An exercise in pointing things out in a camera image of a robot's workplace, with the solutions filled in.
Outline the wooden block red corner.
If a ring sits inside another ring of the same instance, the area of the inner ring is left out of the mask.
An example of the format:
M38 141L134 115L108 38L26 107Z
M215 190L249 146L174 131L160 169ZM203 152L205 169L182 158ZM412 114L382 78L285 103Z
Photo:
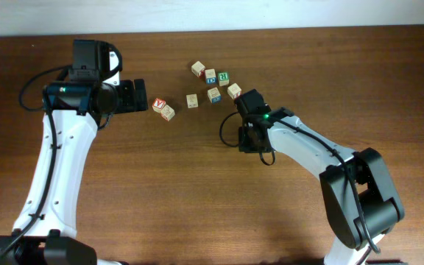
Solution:
M231 99L236 99L241 95L241 88L237 83L233 83L227 88L227 94Z

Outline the wooden block blue side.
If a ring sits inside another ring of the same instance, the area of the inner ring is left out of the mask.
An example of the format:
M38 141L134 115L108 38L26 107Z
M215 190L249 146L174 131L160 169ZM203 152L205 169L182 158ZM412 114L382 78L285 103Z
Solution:
M220 102L221 99L222 99L222 96L219 92L219 89L218 88L209 89L208 90L208 98L209 98L209 100L212 104Z

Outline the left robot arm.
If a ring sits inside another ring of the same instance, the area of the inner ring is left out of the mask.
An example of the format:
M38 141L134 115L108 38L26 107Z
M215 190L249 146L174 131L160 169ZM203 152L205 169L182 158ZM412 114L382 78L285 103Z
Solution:
M103 264L77 236L77 200L88 151L116 114L148 108L142 79L122 80L111 43L75 40L73 62L42 90L43 140L28 197L10 235L0 236L0 264Z

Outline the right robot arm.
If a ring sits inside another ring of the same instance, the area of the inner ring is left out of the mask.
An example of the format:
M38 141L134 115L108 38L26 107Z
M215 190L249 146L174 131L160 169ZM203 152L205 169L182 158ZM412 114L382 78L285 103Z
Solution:
M285 107L273 110L257 90L234 99L242 124L241 152L282 153L319 180L328 223L335 234L323 264L367 264L377 243L405 216L381 154L338 145Z

